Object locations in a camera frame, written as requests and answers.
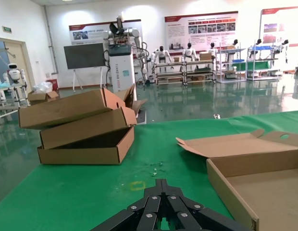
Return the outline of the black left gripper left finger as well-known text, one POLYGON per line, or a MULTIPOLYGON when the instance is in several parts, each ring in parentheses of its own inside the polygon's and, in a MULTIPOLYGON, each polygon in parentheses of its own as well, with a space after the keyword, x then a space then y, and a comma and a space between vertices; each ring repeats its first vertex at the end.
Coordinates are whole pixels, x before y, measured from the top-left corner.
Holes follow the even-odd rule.
POLYGON ((126 209, 108 218, 94 231, 135 231, 142 217, 156 221, 161 205, 162 179, 156 179, 156 185, 144 190, 143 198, 129 205, 126 209))

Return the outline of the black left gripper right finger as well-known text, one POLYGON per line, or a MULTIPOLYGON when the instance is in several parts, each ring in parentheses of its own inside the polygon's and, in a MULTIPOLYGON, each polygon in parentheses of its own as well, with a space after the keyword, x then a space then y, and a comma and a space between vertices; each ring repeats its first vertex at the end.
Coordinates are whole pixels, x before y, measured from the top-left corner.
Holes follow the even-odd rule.
POLYGON ((249 231, 250 229, 201 203, 183 195, 178 187, 169 186, 161 180, 162 195, 165 196, 166 214, 174 222, 176 230, 186 231, 249 231))

